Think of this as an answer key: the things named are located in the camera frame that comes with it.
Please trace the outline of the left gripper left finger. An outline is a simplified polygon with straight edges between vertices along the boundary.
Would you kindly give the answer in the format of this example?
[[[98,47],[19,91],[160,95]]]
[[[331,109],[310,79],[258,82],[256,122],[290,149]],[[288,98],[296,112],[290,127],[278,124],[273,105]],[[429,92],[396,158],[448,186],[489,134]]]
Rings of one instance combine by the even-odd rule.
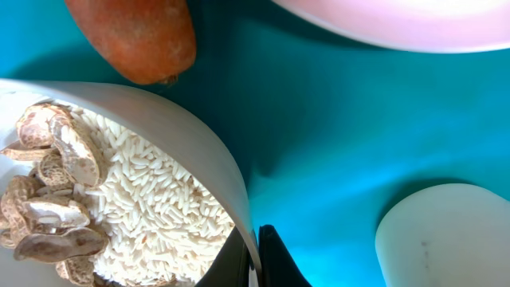
[[[234,228],[212,266],[195,287],[248,287],[250,256],[245,242]]]

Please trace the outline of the white bowl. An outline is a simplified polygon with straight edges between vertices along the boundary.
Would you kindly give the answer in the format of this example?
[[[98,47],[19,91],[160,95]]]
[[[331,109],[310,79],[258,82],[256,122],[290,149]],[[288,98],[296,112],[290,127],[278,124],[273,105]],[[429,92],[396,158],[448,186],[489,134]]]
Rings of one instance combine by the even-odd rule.
[[[34,92],[92,110],[176,159],[233,219],[253,264],[247,272],[249,284],[264,284],[244,179],[225,144],[199,118],[166,98],[125,85],[3,79],[1,86],[7,91]]]

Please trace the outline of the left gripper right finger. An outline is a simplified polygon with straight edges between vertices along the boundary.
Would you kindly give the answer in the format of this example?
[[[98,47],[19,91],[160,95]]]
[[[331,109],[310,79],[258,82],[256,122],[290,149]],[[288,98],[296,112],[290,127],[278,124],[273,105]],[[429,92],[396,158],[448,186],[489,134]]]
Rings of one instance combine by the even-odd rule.
[[[259,243],[264,287],[312,287],[297,267],[274,226],[260,227]]]

